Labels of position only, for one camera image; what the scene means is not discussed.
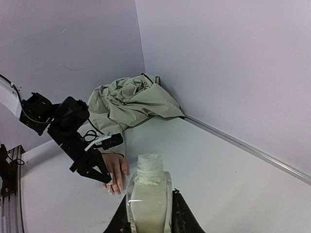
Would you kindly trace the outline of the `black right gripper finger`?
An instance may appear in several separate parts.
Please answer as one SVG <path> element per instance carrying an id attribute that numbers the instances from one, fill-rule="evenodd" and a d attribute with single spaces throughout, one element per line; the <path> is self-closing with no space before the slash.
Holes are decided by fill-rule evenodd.
<path id="1" fill-rule="evenodd" d="M 178 189 L 172 198 L 172 233 L 205 233 Z"/>

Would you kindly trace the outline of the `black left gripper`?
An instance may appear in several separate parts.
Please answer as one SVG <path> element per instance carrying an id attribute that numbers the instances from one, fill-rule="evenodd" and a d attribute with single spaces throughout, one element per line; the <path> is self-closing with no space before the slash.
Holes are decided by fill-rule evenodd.
<path id="1" fill-rule="evenodd" d="M 85 152 L 79 159 L 75 160 L 69 168 L 71 172 L 109 184 L 112 177 L 104 162 L 100 151 L 91 149 Z M 131 224 L 127 218 L 126 196 L 122 199 L 118 209 L 112 217 L 104 233 L 131 233 Z"/>

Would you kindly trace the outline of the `white nail polish bottle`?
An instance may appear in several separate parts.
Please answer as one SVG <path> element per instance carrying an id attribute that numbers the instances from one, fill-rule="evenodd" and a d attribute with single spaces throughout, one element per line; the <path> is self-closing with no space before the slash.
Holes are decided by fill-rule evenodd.
<path id="1" fill-rule="evenodd" d="M 126 193 L 126 211 L 133 233 L 172 232 L 172 178 L 161 155 L 138 156 Z"/>

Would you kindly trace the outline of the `white nail polish cap brush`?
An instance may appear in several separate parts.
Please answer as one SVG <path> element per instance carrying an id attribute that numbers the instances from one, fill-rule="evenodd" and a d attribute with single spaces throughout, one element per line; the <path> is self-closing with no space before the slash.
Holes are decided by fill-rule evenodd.
<path id="1" fill-rule="evenodd" d="M 112 184 L 113 184 L 113 177 L 114 177 L 114 175 L 113 175 L 112 172 L 110 172 L 109 174 L 110 174 L 111 180 L 110 180 L 109 183 L 107 183 L 107 184 L 108 184 L 108 185 L 112 185 Z"/>

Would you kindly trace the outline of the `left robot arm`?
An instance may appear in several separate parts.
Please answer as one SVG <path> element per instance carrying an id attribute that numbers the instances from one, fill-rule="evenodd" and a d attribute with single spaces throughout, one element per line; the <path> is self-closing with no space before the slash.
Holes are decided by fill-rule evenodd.
<path id="1" fill-rule="evenodd" d="M 78 129 L 89 119 L 88 106 L 82 100 L 67 97 L 62 103 L 53 104 L 39 93 L 32 93 L 23 100 L 17 87 L 1 75 L 1 86 L 16 95 L 17 114 L 24 125 L 38 135 L 47 131 L 53 141 L 73 161 L 70 170 L 83 177 L 109 183 L 112 177 L 107 170 L 101 152 L 84 140 Z"/>

